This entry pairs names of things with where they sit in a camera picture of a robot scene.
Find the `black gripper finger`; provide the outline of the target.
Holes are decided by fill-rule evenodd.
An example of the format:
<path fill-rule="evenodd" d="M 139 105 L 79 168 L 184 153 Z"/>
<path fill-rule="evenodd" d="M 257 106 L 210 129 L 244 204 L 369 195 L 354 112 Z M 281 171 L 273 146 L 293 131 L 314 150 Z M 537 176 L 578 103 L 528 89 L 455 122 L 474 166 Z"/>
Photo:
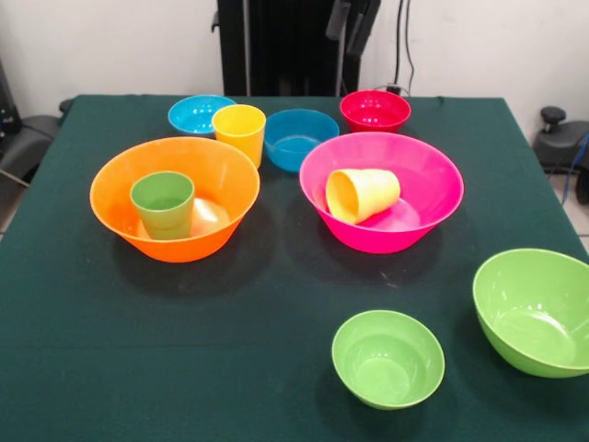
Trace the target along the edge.
<path fill-rule="evenodd" d="M 352 19 L 345 53 L 348 56 L 362 56 L 371 35 L 381 5 L 380 0 L 351 1 L 349 17 Z"/>
<path fill-rule="evenodd" d="M 331 41 L 339 41 L 344 32 L 351 9 L 350 1 L 334 0 L 326 27 L 326 37 Z"/>

